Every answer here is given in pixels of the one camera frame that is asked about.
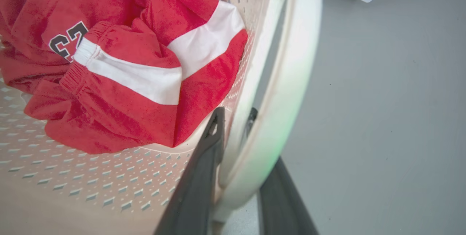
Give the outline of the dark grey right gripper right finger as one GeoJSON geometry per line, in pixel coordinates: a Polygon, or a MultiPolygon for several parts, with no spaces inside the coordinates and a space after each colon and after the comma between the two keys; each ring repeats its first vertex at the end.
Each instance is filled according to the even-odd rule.
{"type": "Polygon", "coordinates": [[[281,157],[258,190],[257,207],[261,235],[319,234],[281,157]]]}

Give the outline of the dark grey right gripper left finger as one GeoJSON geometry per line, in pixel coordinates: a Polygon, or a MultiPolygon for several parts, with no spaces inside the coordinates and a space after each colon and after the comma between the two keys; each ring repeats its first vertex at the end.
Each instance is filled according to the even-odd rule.
{"type": "Polygon", "coordinates": [[[225,109],[217,107],[155,230],[155,235],[211,235],[217,168],[223,157],[225,109]]]}

